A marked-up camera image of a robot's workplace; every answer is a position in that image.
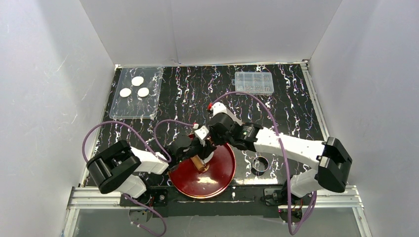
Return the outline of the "wooden rolling pin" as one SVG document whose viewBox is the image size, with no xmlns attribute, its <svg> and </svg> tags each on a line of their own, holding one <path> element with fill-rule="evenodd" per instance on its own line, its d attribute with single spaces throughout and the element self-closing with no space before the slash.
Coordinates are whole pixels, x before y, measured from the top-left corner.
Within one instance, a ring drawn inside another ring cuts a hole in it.
<svg viewBox="0 0 419 237">
<path fill-rule="evenodd" d="M 192 161 L 192 163 L 194 164 L 195 168 L 199 171 L 199 172 L 205 172 L 207 169 L 206 164 L 201 160 L 201 158 L 198 155 L 195 155 L 193 157 L 190 158 L 190 160 Z"/>
</svg>

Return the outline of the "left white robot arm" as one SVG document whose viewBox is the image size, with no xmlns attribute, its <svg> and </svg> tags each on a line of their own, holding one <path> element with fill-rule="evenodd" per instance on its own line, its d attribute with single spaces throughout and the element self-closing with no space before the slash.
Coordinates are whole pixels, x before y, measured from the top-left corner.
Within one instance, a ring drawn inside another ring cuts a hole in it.
<svg viewBox="0 0 419 237">
<path fill-rule="evenodd" d="M 147 190 L 147 184 L 135 175 L 136 172 L 162 175 L 176 171 L 183 161 L 195 159 L 196 169 L 201 171 L 212 159 L 215 149 L 211 140 L 202 142 L 193 135 L 183 136 L 155 153 L 137 149 L 121 140 L 89 159 L 86 167 L 100 193 L 118 191 L 136 198 Z"/>
</svg>

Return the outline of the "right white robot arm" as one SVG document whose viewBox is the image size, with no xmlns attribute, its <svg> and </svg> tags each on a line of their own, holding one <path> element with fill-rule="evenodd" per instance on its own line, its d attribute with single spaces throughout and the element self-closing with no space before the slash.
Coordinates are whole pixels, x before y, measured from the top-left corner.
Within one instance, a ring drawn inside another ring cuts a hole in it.
<svg viewBox="0 0 419 237">
<path fill-rule="evenodd" d="M 343 193 L 346 189 L 352 158 L 334 137 L 313 141 L 276 134 L 259 124 L 239 123 L 225 113 L 213 116 L 208 127 L 215 145 L 229 144 L 238 150 L 280 155 L 285 160 L 308 165 L 308 171 L 286 182 L 286 189 L 294 198 L 320 189 L 334 193 Z"/>
</svg>

